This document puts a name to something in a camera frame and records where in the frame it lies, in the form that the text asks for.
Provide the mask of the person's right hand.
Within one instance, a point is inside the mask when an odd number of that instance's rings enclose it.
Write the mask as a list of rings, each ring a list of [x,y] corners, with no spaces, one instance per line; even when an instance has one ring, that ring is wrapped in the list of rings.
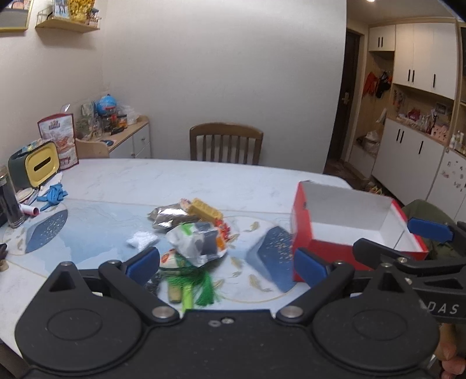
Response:
[[[440,326],[440,339],[435,350],[435,357],[440,361],[441,379],[453,379],[465,374],[465,358],[458,353],[458,336],[453,324]]]

